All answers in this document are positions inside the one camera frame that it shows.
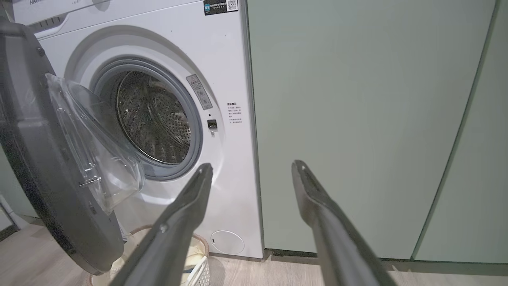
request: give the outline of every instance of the laundry basket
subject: laundry basket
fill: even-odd
[[[206,240],[199,235],[192,235],[190,246],[195,245],[205,254],[199,263],[194,266],[189,274],[185,286],[209,286],[210,285],[210,266],[208,265],[208,256],[210,250]]]
[[[135,229],[128,235],[128,239],[133,239],[132,241],[128,241],[125,244],[126,248],[131,248],[131,246],[127,247],[129,244],[138,244],[141,242],[143,237],[146,235],[148,230],[150,230],[151,225],[146,225],[140,228]],[[208,256],[210,254],[208,243],[206,240],[194,234],[190,240],[190,245],[195,246],[199,249],[201,253],[204,254],[203,258],[199,260],[199,262],[191,268],[191,272],[188,273],[187,279],[183,280],[180,284],[181,286],[209,286],[210,285],[210,268],[208,265]],[[107,272],[101,276],[89,275],[87,279],[87,286],[107,286],[110,280],[110,272]]]

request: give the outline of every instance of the green cabinet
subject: green cabinet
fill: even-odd
[[[493,7],[248,1],[266,247],[315,251],[291,180],[302,159],[378,256],[410,258]]]
[[[417,260],[508,263],[508,2]]]

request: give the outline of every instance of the washing machine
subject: washing machine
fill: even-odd
[[[211,252],[263,257],[246,5],[238,0],[21,0],[57,76],[115,106],[146,176],[114,212],[150,225],[202,163],[212,187],[196,233]],[[110,130],[111,122],[100,122]]]

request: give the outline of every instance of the laminate floor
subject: laminate floor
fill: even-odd
[[[318,265],[275,261],[239,260],[212,256],[211,286],[322,286]],[[508,285],[506,276],[480,276],[390,271],[399,285]],[[88,273],[60,249],[49,232],[31,224],[0,242],[0,285],[85,286]]]

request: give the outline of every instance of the qr code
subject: qr code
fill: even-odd
[[[228,7],[226,11],[237,11],[238,10],[238,0],[227,0]]]

